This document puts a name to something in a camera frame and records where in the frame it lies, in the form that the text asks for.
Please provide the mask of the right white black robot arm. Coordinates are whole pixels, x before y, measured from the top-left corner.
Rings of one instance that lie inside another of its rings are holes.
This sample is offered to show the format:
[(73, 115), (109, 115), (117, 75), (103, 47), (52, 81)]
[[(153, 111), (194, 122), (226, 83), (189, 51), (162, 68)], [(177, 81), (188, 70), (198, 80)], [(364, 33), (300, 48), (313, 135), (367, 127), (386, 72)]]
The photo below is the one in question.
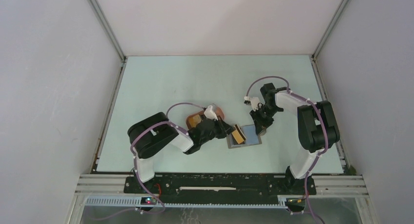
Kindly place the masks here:
[(275, 88), (272, 83), (264, 84), (258, 97), (244, 97), (244, 103), (252, 107), (250, 116), (257, 135), (262, 135), (273, 124), (278, 112), (289, 112), (297, 118), (298, 139), (301, 149), (296, 159), (287, 168), (284, 188), (291, 194), (298, 193), (304, 186), (303, 180), (311, 175), (320, 156), (340, 140), (335, 114), (329, 101), (313, 102), (293, 93), (289, 87)]

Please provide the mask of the pink oval tray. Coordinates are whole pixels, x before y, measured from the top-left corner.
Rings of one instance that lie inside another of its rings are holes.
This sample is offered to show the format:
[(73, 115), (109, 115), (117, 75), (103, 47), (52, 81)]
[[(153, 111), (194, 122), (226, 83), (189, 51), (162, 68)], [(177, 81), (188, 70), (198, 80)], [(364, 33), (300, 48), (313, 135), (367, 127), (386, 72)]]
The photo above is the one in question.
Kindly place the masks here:
[[(222, 109), (221, 109), (221, 108), (219, 108), (219, 107), (217, 107), (217, 108), (216, 108), (216, 114), (217, 114), (217, 116), (218, 116), (218, 117), (221, 117), (222, 119), (224, 119), (224, 118), (225, 118), (225, 115), (224, 115), (224, 113), (223, 113)], [(199, 111), (199, 112), (194, 113), (194, 114), (191, 114), (191, 115), (189, 115), (189, 116), (186, 118), (186, 126), (187, 126), (187, 128), (188, 128), (188, 129), (192, 129), (192, 128), (193, 128), (193, 127), (191, 127), (191, 126), (190, 126), (190, 124), (189, 124), (188, 120), (189, 120), (189, 118), (190, 118), (190, 117), (192, 117), (192, 116), (194, 116), (194, 115), (200, 115), (200, 116), (202, 117), (202, 116), (204, 115), (204, 110)]]

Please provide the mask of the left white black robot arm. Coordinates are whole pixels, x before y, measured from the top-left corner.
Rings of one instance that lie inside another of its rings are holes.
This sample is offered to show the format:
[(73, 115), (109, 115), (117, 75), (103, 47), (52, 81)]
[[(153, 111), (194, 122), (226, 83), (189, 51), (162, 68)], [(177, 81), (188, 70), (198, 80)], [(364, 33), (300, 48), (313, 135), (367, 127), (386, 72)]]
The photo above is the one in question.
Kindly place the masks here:
[(193, 154), (213, 139), (224, 139), (236, 128), (221, 116), (208, 118), (206, 113), (193, 114), (186, 119), (188, 130), (174, 124), (163, 112), (156, 113), (132, 125), (127, 135), (131, 143), (135, 186), (143, 193), (154, 188), (154, 156), (166, 146), (174, 146), (185, 154)]

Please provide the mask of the grey card holder wallet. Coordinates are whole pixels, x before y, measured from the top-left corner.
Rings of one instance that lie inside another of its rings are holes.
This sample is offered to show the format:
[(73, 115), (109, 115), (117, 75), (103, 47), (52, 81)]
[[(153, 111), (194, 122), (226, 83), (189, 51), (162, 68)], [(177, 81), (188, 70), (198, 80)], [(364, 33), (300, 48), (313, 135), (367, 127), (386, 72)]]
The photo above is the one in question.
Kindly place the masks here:
[(234, 125), (235, 130), (227, 136), (229, 149), (262, 144), (261, 136), (256, 134), (255, 125)]

